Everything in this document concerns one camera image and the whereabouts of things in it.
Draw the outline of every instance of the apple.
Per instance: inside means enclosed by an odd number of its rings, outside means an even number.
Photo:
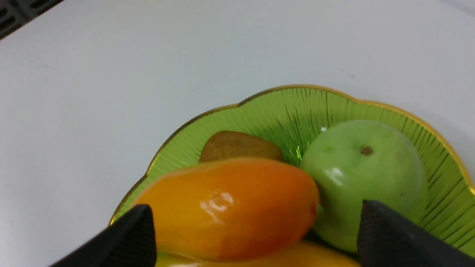
[[[301,166],[318,185],[313,229],[331,245],[354,253],[363,200],[378,200],[418,224],[427,185],[419,155],[393,127],[365,120],[330,127],[309,146]]]

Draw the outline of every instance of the green glass bowl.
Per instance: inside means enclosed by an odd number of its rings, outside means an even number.
[[[475,257],[475,189],[448,142],[407,111],[312,85],[272,88],[185,123],[158,150],[145,175],[117,207],[110,224],[126,213],[140,193],[163,174],[197,164],[205,142],[218,131],[263,137],[282,149],[287,162],[298,166],[310,142],[322,131],[355,119],[389,124],[412,141],[424,164],[429,188],[428,205],[420,226]]]

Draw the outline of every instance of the mango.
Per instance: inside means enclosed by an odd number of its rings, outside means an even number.
[[[290,164],[235,158],[170,172],[135,203],[151,206],[160,252],[233,261],[296,243],[316,220],[319,193]]]
[[[330,248],[302,241],[251,261],[211,263],[162,255],[157,258],[155,267],[360,267],[360,264]]]
[[[221,131],[206,141],[199,162],[211,162],[237,157],[274,159],[284,162],[284,155],[272,142],[247,133]]]

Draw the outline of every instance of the white table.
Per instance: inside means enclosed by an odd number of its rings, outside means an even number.
[[[190,118],[295,83],[417,114],[475,174],[471,0],[66,0],[0,42],[0,266],[103,229]]]

